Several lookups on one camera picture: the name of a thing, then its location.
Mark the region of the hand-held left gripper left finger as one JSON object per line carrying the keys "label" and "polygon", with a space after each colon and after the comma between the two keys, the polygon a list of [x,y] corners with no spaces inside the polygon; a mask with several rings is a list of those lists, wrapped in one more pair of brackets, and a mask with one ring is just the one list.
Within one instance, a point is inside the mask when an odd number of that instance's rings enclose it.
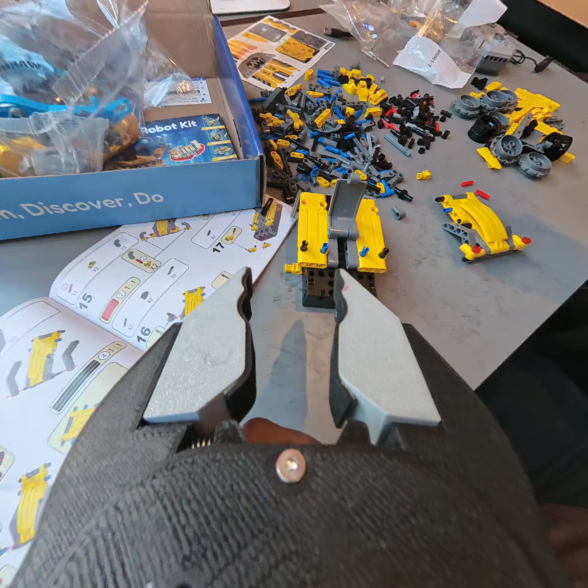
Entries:
{"label": "hand-held left gripper left finger", "polygon": [[240,422],[256,399],[252,271],[241,268],[181,323],[143,418],[213,432]]}

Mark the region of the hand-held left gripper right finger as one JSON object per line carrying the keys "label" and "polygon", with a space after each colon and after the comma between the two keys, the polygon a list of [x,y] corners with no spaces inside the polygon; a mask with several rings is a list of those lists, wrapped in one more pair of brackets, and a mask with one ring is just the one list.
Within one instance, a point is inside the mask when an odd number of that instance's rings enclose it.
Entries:
{"label": "hand-held left gripper right finger", "polygon": [[442,419],[400,319],[347,271],[334,276],[329,406],[335,427],[437,427]]}

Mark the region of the yellow and black brick assembly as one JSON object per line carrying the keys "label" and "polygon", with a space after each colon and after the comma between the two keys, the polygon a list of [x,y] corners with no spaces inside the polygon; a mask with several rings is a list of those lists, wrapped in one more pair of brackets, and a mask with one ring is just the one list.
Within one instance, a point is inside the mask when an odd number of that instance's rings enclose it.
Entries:
{"label": "yellow and black brick assembly", "polygon": [[359,173],[337,179],[334,193],[303,192],[300,195],[297,262],[285,272],[302,275],[302,305],[334,309],[334,277],[345,269],[373,296],[375,276],[385,273],[385,246],[379,210],[365,198],[367,182]]}

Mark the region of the yellow curved brick assembly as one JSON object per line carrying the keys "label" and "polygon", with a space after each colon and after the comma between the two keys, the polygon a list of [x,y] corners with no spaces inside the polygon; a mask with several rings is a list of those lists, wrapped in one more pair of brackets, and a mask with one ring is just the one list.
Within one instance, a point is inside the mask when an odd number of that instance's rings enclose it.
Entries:
{"label": "yellow curved brick assembly", "polygon": [[464,263],[522,251],[532,243],[531,238],[513,233],[511,226],[504,224],[473,192],[441,195],[435,201],[447,216],[444,230],[460,239]]}

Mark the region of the pile of small brick parts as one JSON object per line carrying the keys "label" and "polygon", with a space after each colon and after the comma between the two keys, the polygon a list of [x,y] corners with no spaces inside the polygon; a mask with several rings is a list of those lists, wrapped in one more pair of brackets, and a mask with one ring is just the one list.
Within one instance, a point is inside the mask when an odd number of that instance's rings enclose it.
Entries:
{"label": "pile of small brick parts", "polygon": [[357,177],[376,199],[413,198],[386,148],[405,157],[425,154],[452,113],[437,109],[435,97],[420,90],[389,94],[358,69],[308,70],[305,81],[261,90],[249,104],[266,157],[267,186],[294,204],[302,192],[330,190],[337,180]]}

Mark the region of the grey desk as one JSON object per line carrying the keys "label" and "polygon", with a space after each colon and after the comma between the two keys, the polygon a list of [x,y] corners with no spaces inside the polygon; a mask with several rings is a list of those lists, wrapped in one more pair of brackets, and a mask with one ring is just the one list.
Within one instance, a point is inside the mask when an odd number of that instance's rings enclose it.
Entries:
{"label": "grey desk", "polygon": [[[555,172],[544,180],[528,179],[512,168],[490,171],[466,136],[469,124],[451,119],[448,140],[437,141],[432,155],[399,165],[386,148],[413,201],[373,199],[389,250],[386,272],[376,274],[378,300],[401,322],[414,326],[473,389],[587,279],[587,116],[571,97],[571,91],[579,89],[585,98],[586,89],[558,68],[539,82],[516,81],[520,76],[524,73],[512,74],[504,84],[512,91],[525,86],[561,103],[567,121],[579,132],[580,144],[573,148],[579,162],[556,162]],[[424,170],[430,170],[432,178],[416,180],[416,173]],[[474,186],[461,187],[465,180],[474,180]],[[513,233],[532,239],[529,246],[462,262],[460,239],[444,230],[447,216],[435,198],[477,189],[491,196],[479,199]],[[264,199],[239,210],[261,208]],[[393,206],[406,217],[396,220]],[[327,311],[303,308],[302,276],[284,271],[285,263],[297,261],[295,223],[253,279],[257,393],[249,416],[264,416],[331,442],[339,436],[327,398],[334,318]],[[16,295],[19,281],[33,289],[9,302],[1,297],[1,317],[30,300],[48,298],[64,268],[125,225],[1,240],[1,293]]]}

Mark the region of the instruction booklet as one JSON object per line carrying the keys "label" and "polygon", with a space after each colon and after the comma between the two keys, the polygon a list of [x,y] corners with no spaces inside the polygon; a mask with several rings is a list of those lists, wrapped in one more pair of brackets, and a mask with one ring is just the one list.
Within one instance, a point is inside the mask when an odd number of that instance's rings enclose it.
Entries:
{"label": "instruction booklet", "polygon": [[48,298],[1,317],[1,587],[99,402],[237,270],[255,280],[290,232],[291,210],[268,197],[258,209],[122,226],[64,268]]}

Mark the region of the blue cardboard kit box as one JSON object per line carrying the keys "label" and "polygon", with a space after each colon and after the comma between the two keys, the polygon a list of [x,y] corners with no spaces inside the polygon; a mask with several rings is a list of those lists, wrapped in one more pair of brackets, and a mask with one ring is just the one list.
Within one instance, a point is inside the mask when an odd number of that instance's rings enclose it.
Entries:
{"label": "blue cardboard kit box", "polygon": [[159,166],[135,143],[93,173],[1,178],[1,240],[258,206],[265,161],[251,108],[209,1],[148,1],[148,32],[190,89],[144,110],[144,123],[220,114],[237,159]]}

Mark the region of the clear bags of brick parts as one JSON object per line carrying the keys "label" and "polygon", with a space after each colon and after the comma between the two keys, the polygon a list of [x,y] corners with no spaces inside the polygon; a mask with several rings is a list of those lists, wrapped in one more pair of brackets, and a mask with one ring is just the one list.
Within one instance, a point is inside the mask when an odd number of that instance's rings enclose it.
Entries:
{"label": "clear bags of brick parts", "polygon": [[1,178],[103,170],[190,89],[147,1],[1,1]]}

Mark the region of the grey motor block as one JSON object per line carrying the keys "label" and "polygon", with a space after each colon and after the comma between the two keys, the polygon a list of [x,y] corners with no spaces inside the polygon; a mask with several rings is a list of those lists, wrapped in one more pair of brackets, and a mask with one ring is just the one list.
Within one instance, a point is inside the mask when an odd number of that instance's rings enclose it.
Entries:
{"label": "grey motor block", "polygon": [[515,50],[516,47],[508,43],[485,49],[475,72],[487,76],[496,76],[510,63]]}

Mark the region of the sticker sheet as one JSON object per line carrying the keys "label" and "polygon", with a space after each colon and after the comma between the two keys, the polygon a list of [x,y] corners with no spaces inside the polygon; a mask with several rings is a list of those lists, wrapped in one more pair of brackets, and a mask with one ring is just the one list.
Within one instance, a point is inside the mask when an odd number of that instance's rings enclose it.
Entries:
{"label": "sticker sheet", "polygon": [[289,22],[265,17],[227,40],[242,82],[261,90],[287,89],[334,46],[333,40]]}

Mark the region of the clear plastic bag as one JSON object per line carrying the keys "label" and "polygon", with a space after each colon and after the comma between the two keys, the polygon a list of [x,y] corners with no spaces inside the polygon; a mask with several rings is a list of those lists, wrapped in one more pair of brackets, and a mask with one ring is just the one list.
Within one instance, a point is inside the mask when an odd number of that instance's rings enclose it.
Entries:
{"label": "clear plastic bag", "polygon": [[503,1],[329,1],[320,8],[348,31],[363,51],[383,57],[414,36],[437,44],[484,38],[507,10]]}

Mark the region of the white stand base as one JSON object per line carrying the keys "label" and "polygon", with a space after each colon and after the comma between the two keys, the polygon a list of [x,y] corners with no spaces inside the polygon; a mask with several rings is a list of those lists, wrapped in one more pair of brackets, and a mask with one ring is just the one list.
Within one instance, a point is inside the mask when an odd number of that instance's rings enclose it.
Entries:
{"label": "white stand base", "polygon": [[290,8],[290,1],[210,1],[209,4],[217,16],[283,12]]}

